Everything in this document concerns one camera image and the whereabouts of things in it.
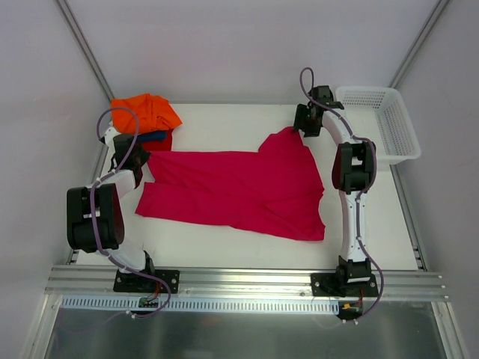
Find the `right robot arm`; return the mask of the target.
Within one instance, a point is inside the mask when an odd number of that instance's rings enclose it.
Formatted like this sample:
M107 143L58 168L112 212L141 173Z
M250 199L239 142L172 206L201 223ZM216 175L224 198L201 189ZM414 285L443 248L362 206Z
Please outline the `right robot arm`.
M376 179L376 148L353 134L330 87L316 86L307 92L308 104L299 104L293 128L305 137L317 137L325 129L337 145L332 166L332 185L341 199L343 244L333 273L313 273L315 296L376 298L379 294L372 263L364 252L365 204Z

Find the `magenta t shirt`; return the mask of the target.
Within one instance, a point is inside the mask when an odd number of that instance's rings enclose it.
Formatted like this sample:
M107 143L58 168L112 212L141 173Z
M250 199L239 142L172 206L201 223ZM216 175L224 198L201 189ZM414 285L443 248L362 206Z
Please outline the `magenta t shirt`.
M154 152L137 215L320 242L324 186L310 149L290 127L255 152Z

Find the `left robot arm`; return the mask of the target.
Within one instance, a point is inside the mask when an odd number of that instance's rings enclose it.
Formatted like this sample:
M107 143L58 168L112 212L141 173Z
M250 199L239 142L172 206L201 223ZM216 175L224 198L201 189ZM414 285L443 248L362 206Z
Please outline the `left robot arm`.
M156 285L150 255L125 239L120 199L136 190L142 167L150 153L135 143L132 135L117 135L109 141L113 150L107 174L89 186L67 191L67 241L73 250L114 260L119 271L141 292Z

